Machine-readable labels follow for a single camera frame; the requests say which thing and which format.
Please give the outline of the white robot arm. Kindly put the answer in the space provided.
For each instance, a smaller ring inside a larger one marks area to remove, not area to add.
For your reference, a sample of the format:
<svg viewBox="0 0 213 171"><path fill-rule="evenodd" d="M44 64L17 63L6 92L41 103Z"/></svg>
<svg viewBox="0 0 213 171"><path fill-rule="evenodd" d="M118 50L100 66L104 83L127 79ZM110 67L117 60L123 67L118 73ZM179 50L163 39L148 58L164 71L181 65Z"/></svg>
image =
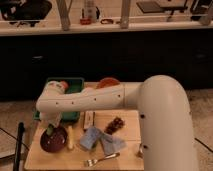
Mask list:
<svg viewBox="0 0 213 171"><path fill-rule="evenodd" d="M36 108L44 120L61 112L136 110L144 171L199 171L189 100L181 84L170 76L72 94L46 85Z"/></svg>

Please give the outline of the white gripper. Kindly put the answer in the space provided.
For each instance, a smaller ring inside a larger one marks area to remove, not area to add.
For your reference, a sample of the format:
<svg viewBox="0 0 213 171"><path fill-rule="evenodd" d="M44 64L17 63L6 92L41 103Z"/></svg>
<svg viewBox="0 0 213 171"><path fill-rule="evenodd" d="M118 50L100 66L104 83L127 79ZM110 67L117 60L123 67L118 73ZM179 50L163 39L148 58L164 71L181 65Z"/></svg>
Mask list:
<svg viewBox="0 0 213 171"><path fill-rule="evenodd" d="M47 128L49 125L58 127L61 121L62 115L60 113L41 113L40 120L43 127Z"/></svg>

